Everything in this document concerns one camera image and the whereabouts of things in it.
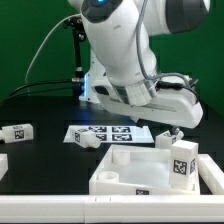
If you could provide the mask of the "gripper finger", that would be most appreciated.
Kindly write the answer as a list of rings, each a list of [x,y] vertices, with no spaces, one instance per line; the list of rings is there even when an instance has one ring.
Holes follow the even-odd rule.
[[[142,128],[143,126],[147,126],[148,121],[146,119],[139,118],[136,122],[136,126]]]
[[[181,128],[179,126],[173,126],[171,131],[173,134],[178,135],[181,132]]]

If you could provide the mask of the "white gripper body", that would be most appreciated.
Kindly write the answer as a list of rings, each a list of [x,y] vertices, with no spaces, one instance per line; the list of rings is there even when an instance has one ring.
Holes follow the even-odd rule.
[[[136,123],[148,120],[192,129],[203,116],[201,104],[186,89],[160,89],[149,104],[142,106],[122,102],[106,77],[96,80],[92,89],[106,111],[130,117]]]

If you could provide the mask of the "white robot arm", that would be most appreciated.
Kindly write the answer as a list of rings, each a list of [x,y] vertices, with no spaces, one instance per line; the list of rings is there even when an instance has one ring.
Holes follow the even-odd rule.
[[[139,122],[194,128],[203,116],[187,75],[160,73],[149,38],[195,30],[210,0],[67,0],[81,14],[104,73],[92,89],[102,107]]]

